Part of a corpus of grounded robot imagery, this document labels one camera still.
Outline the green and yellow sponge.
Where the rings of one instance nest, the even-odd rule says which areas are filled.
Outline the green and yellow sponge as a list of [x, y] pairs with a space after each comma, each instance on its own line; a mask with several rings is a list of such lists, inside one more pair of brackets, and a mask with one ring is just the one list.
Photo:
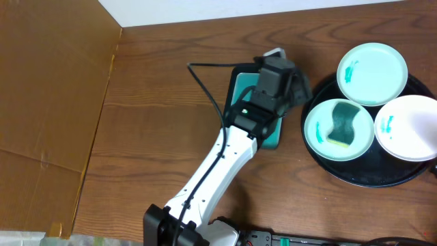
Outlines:
[[333, 129], [327, 141], [348, 148], [354, 141], [353, 120], [360, 109], [346, 102], [338, 102], [332, 112]]

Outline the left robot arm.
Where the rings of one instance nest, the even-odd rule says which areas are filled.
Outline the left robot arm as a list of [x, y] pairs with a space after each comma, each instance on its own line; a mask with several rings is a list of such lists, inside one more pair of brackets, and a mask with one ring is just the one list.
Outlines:
[[255, 85], [243, 89], [225, 113], [221, 131], [191, 179], [163, 208], [152, 204], [143, 217], [144, 245], [238, 245], [235, 227], [210, 221], [218, 201], [241, 168], [277, 129], [281, 118], [311, 99], [306, 75], [282, 49], [254, 59]]

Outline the mint plate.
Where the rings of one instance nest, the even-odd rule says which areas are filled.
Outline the mint plate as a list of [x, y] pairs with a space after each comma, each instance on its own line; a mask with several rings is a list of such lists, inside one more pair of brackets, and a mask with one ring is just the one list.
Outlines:
[[[333, 129], [332, 112], [337, 103], [349, 103], [360, 109], [353, 120], [354, 141], [343, 148], [327, 141]], [[310, 148], [318, 155], [331, 161], [350, 161], [363, 155], [374, 139], [373, 118], [360, 104], [346, 99], [330, 99], [310, 110], [304, 123], [304, 137]]]
[[393, 47], [370, 42], [349, 50], [339, 62], [337, 85], [343, 95], [366, 107], [397, 98], [408, 80], [404, 57]]

